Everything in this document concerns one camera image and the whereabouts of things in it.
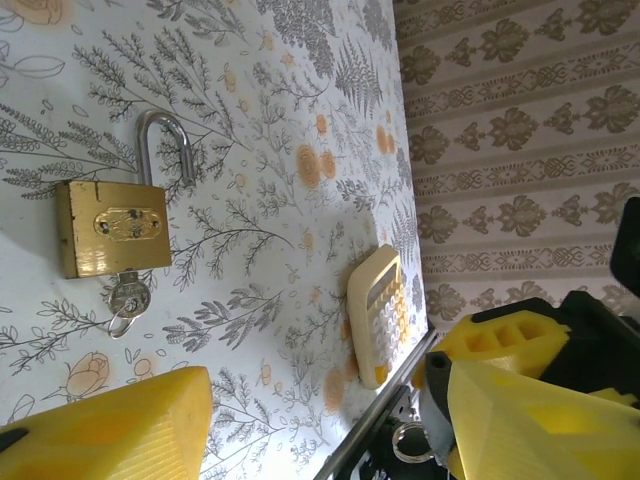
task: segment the brass padlock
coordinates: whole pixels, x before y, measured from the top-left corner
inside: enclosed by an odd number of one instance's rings
[[[149,127],[168,128],[180,148],[182,181],[195,184],[191,145],[180,122],[163,110],[138,119],[136,151],[141,185],[71,180],[56,186],[58,230],[66,278],[171,265],[165,192],[154,187]]]

